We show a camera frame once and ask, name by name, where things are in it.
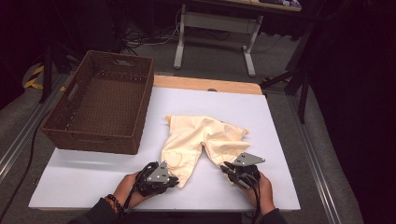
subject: person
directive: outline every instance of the person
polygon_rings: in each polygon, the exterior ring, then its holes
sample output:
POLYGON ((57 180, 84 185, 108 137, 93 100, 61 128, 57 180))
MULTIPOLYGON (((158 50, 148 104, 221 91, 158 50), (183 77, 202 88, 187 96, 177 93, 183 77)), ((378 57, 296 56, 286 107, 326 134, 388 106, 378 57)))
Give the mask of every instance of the person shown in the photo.
MULTIPOLYGON (((126 175, 112 195, 101 198, 92 209, 79 217, 73 218, 68 224, 109 224, 116 221, 119 218, 120 209, 124 206, 129 190, 134 184, 137 174, 138 173, 126 175)), ((260 175, 261 179, 257 188, 260 188, 261 215, 257 223, 287 224, 286 219, 283 218, 279 209, 274 205, 273 190, 270 180, 261 172, 260 175)), ((254 190, 244 189, 242 187, 239 188, 246 193, 250 202, 256 206, 254 190)), ((129 202, 129 207, 134 208, 153 196, 154 195, 143 197, 138 191, 135 191, 129 202)))

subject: beaded bracelet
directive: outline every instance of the beaded bracelet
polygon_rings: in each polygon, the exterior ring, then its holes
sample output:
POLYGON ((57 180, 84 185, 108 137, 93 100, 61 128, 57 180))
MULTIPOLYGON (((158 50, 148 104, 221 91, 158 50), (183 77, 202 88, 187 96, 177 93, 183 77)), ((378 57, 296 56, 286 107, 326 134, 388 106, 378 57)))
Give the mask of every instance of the beaded bracelet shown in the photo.
POLYGON ((114 197, 112 194, 108 194, 105 197, 105 200, 110 203, 111 208, 114 210, 114 212, 119 215, 119 217, 123 217, 124 211, 122 209, 122 206, 119 204, 119 201, 114 197))

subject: table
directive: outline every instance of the table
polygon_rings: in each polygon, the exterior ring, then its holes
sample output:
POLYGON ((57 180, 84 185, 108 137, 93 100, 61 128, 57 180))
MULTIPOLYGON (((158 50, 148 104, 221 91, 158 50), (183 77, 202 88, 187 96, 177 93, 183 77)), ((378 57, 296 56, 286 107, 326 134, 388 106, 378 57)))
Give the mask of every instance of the table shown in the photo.
MULTIPOLYGON (((218 2, 222 2, 223 4, 228 4, 230 7, 240 7, 240 5, 245 5, 248 7, 262 7, 262 8, 275 8, 279 10, 287 10, 287 11, 300 11, 301 9, 298 7, 285 7, 275 4, 266 4, 261 3, 258 0, 220 0, 220 1, 212 1, 212 4, 216 4, 218 2)), ((181 17, 180 17, 180 32, 177 43, 177 52, 175 56, 174 67, 176 69, 181 68, 181 61, 183 58, 183 50, 184 50, 184 30, 186 26, 196 27, 196 28, 205 28, 212 30, 221 30, 228 31, 234 33, 241 34, 249 34, 250 40, 246 46, 243 46, 243 53, 245 56, 245 62, 247 65, 247 73, 249 76, 256 76, 256 72, 254 70, 254 65, 251 60, 250 52, 253 48, 254 42, 256 40, 257 34, 260 30, 260 26, 262 25, 262 15, 257 16, 256 20, 251 19, 240 19, 219 15, 212 15, 207 13, 198 13, 187 10, 187 5, 182 5, 181 9, 181 17)))
MULTIPOLYGON (((41 210, 91 208, 98 198, 112 192, 124 175, 139 171, 161 157, 169 130, 164 118, 168 113, 205 114, 248 128, 250 133, 245 140, 250 148, 247 152, 266 159, 258 167, 273 181, 276 206, 282 210, 300 209, 266 99, 257 84, 162 76, 155 76, 137 155, 55 149, 29 207, 41 210)), ((183 189, 169 189, 139 204, 135 210, 243 212, 253 209, 244 193, 231 187, 221 170, 203 152, 183 189)))

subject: folded garment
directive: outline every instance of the folded garment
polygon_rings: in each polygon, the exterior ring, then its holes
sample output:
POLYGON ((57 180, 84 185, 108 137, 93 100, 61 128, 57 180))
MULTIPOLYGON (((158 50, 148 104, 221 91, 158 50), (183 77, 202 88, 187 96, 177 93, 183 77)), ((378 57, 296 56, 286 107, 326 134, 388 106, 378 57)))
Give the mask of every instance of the folded garment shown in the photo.
POLYGON ((202 147, 217 166, 232 162, 244 152, 249 143, 242 141, 248 130, 207 116, 167 116, 169 138, 162 152, 170 175, 183 188, 198 161, 202 147))

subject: basket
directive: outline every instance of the basket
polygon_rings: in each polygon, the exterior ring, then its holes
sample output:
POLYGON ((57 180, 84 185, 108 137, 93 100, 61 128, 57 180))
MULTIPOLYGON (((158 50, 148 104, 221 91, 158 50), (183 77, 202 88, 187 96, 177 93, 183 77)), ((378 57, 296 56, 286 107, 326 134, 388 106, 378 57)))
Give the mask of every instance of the basket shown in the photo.
POLYGON ((134 155, 153 81, 150 58, 88 51, 41 130, 58 148, 134 155))

